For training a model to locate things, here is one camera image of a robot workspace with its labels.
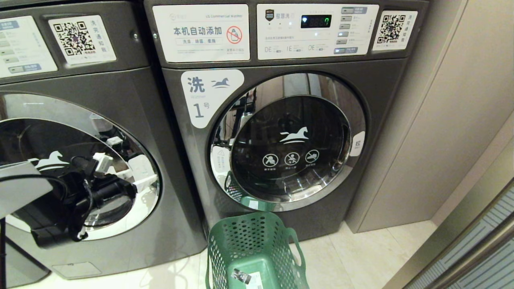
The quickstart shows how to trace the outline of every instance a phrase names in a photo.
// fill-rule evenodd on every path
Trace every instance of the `basket handle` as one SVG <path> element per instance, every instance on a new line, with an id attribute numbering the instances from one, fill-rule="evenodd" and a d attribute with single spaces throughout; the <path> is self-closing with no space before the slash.
<path id="1" fill-rule="evenodd" d="M 293 241 L 295 242 L 296 249 L 298 250 L 298 253 L 300 254 L 300 259 L 302 261 L 302 265 L 301 266 L 296 265 L 296 266 L 300 267 L 303 274 L 305 274 L 305 269 L 306 269 L 307 265 L 305 265 L 305 257 L 303 257 L 303 252 L 302 252 L 302 249 L 300 248 L 300 243 L 298 242 L 298 236 L 296 235 L 296 231 L 293 228 L 286 228 L 286 232 L 289 235 L 289 237 L 292 237 Z"/>

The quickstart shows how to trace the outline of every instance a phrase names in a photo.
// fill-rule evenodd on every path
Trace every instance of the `prohibition symbol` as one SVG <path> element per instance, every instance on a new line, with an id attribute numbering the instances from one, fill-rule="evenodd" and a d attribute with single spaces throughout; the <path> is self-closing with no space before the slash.
<path id="1" fill-rule="evenodd" d="M 230 26 L 227 29 L 227 39 L 232 44 L 237 44 L 243 39 L 243 32 L 237 26 Z"/>

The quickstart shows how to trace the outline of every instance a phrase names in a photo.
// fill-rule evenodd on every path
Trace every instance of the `beige wall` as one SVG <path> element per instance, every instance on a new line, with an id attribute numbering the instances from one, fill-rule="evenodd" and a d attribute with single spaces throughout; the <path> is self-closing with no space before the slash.
<path id="1" fill-rule="evenodd" d="M 450 197 L 446 199 L 443 205 L 437 210 L 432 221 L 439 226 L 448 215 L 457 207 L 464 199 L 466 194 L 473 188 L 476 182 L 484 175 L 487 169 L 492 165 L 494 160 L 500 155 L 514 136 L 514 113 L 510 115 L 503 124 L 500 131 L 496 134 L 492 142 L 489 144 L 485 152 L 480 156 L 478 161 L 473 165 L 471 170 L 466 174 L 462 182 L 452 192 Z"/>
<path id="2" fill-rule="evenodd" d="M 353 232 L 431 219 L 514 111 L 513 5 L 431 2 L 347 217 Z"/>

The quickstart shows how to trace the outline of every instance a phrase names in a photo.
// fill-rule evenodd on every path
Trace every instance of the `tile floor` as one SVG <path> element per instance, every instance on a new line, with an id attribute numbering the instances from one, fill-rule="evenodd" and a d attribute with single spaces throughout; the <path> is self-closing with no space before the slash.
<path id="1" fill-rule="evenodd" d="M 380 289 L 435 231 L 431 221 L 353 234 L 337 233 L 300 243 L 311 289 Z M 205 289 L 207 251 L 175 262 L 81 280 L 51 274 L 23 289 Z"/>

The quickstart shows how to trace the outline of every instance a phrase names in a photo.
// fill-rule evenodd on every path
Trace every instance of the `green laundry basket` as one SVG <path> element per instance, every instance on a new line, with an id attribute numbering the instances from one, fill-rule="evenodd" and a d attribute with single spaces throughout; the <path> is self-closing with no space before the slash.
<path id="1" fill-rule="evenodd" d="M 289 237 L 300 253 L 301 266 L 289 248 Z M 296 232 L 273 213 L 255 212 L 219 221 L 209 233 L 208 253 L 206 288 L 210 288 L 212 261 L 214 289 L 309 289 Z"/>

